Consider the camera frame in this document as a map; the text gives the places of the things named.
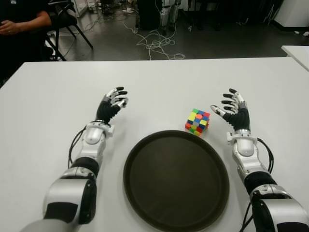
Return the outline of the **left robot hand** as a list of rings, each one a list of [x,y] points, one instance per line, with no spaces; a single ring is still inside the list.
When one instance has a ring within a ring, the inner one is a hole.
[[[124,87],[116,87],[106,93],[98,106],[96,120],[109,124],[110,120],[127,106],[128,97],[126,95],[127,91]]]

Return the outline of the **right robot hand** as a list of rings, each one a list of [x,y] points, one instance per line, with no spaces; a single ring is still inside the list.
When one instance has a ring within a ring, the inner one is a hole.
[[[225,98],[225,100],[221,101],[223,109],[216,105],[211,105],[211,110],[230,124],[234,131],[250,131],[249,110],[242,95],[237,90],[230,88],[229,93],[224,93],[223,97]]]

